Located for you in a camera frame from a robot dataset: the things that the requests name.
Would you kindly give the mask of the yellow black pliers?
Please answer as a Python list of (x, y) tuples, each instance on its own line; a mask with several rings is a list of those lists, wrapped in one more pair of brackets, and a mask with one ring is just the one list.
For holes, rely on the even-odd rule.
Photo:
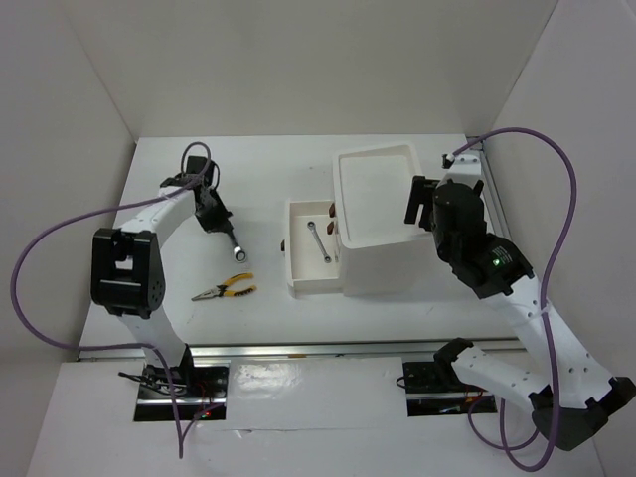
[(215, 299), (215, 298), (224, 298), (224, 297), (237, 298), (237, 297), (248, 296), (256, 291), (255, 285), (250, 285), (247, 288), (240, 289), (240, 290), (234, 290), (233, 286), (241, 281), (250, 280), (253, 278), (254, 278), (254, 275), (251, 272), (234, 275), (228, 278), (227, 280), (225, 280), (223, 283), (192, 297), (191, 300), (203, 301), (203, 300), (209, 300), (209, 299)]

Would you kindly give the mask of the large ratchet wrench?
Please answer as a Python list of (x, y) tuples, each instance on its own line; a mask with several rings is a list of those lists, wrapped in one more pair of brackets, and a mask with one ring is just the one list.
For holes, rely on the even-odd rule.
[(239, 244), (239, 241), (233, 231), (227, 231), (231, 246), (233, 248), (233, 258), (237, 263), (245, 263), (247, 261), (247, 253), (244, 248)]

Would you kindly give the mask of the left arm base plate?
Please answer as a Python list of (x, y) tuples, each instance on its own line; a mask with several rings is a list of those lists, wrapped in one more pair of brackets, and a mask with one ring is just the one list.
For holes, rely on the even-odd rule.
[[(176, 407), (181, 420), (191, 420), (200, 414), (202, 421), (225, 420), (229, 387), (229, 364), (197, 367), (194, 382), (175, 384)], [(173, 419), (168, 383), (146, 367), (140, 375), (119, 372), (138, 385), (133, 420), (135, 422), (162, 422)]]

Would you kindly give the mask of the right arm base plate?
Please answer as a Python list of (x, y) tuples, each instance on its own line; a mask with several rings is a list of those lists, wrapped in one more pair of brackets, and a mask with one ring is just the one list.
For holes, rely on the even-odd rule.
[(405, 391), (410, 417), (497, 412), (490, 393), (444, 377), (433, 362), (404, 362), (396, 385)]

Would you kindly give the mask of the small ratchet wrench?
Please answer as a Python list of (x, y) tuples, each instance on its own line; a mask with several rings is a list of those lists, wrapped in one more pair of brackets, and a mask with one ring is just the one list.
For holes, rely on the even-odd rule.
[(331, 255), (328, 253), (325, 245), (323, 244), (323, 242), (321, 241), (319, 234), (317, 232), (317, 227), (316, 224), (313, 221), (309, 221), (307, 223), (307, 229), (309, 230), (309, 232), (311, 233), (311, 235), (314, 237), (316, 244), (323, 256), (323, 260), (325, 263), (331, 263), (332, 262), (332, 258)]

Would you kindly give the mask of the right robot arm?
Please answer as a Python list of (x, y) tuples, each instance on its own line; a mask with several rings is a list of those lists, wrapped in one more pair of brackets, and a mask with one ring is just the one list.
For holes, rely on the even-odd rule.
[(542, 296), (542, 284), (521, 251), (488, 232), (482, 189), (481, 181), (466, 185), (416, 176), (404, 220), (432, 233), (439, 259), (506, 319), (541, 369), (524, 371), (456, 338), (435, 353), (433, 376), (446, 390), (463, 383), (511, 402), (556, 448), (572, 451), (634, 399), (635, 385), (612, 376), (592, 357)]

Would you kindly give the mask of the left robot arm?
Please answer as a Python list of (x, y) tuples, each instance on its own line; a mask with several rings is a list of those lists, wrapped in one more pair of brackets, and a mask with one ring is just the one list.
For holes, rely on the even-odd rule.
[(142, 209), (118, 229), (100, 229), (92, 239), (90, 295), (92, 301), (116, 316), (144, 355), (152, 375), (175, 397), (187, 395), (196, 384), (189, 346), (178, 337), (163, 308), (166, 281), (161, 247), (190, 217), (206, 233), (228, 236), (234, 259), (247, 254), (239, 245), (214, 181), (216, 164), (203, 156), (189, 156), (185, 169), (164, 180), (159, 201)]

